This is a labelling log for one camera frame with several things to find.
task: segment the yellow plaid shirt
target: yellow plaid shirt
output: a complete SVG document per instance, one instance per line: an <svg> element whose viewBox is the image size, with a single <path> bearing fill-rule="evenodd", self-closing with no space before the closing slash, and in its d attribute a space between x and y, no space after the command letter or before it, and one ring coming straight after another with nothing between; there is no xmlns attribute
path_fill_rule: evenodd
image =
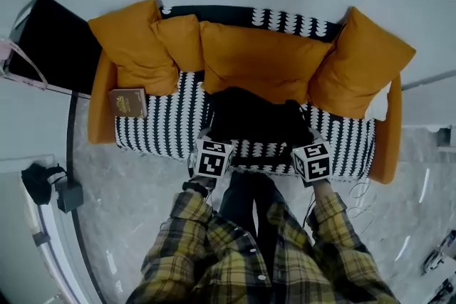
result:
<svg viewBox="0 0 456 304"><path fill-rule="evenodd" d="M337 194L308 219L313 246L287 205L267 217L278 227L273 278L250 233L200 195L176 194L127 303L397 303Z"/></svg>

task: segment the orange cushion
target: orange cushion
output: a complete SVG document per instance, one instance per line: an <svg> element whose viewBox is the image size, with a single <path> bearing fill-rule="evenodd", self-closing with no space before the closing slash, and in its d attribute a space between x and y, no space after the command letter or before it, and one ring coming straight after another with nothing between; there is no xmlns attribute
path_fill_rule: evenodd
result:
<svg viewBox="0 0 456 304"><path fill-rule="evenodd" d="M375 94L396 78L414 55L414 48L353 7L335 51L309 83L311 102L342 117L363 118Z"/></svg>
<svg viewBox="0 0 456 304"><path fill-rule="evenodd" d="M194 14L156 21L150 28L181 71L193 73L204 70L200 25Z"/></svg>
<svg viewBox="0 0 456 304"><path fill-rule="evenodd" d="M307 84L330 43L264 29L201 22L204 89L215 93L230 86L272 103L306 102Z"/></svg>
<svg viewBox="0 0 456 304"><path fill-rule="evenodd" d="M177 66L149 27L160 18L155 0L146 0L88 22L117 66L119 88L144 87L151 95L177 91Z"/></svg>

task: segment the dark pants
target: dark pants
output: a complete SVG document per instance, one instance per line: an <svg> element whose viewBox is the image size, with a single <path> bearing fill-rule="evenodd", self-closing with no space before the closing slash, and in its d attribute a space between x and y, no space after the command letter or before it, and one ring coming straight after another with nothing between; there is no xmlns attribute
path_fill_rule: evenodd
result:
<svg viewBox="0 0 456 304"><path fill-rule="evenodd" d="M258 236L253 217L254 200L258 213ZM284 202L284 197L265 174L233 172L219 210L221 216L250 232L255 238L271 279L277 244L277 226L269 223L266 213L275 202Z"/></svg>

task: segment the floor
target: floor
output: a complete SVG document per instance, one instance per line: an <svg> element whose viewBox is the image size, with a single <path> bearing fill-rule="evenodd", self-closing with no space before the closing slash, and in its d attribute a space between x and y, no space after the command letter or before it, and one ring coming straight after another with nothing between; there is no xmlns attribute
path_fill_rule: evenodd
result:
<svg viewBox="0 0 456 304"><path fill-rule="evenodd" d="M74 138L75 176L84 188L81 230L95 277L108 303L124 303L140 280L140 266L172 197L187 179L183 162L141 156L115 145L87 142L88 102L79 100ZM338 183L333 188L401 299L420 275L429 251L456 226L456 155L437 151L427 130L404 129L395 181L388 186ZM302 220L311 198L295 178L273 177L295 216ZM217 184L217 208L229 176Z"/></svg>

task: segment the brown book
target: brown book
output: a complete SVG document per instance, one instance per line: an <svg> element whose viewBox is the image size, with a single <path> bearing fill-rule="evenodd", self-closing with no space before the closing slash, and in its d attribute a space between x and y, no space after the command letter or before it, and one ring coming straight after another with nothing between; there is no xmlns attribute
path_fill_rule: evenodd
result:
<svg viewBox="0 0 456 304"><path fill-rule="evenodd" d="M109 92L109 101L116 117L147 116L144 89L113 89Z"/></svg>

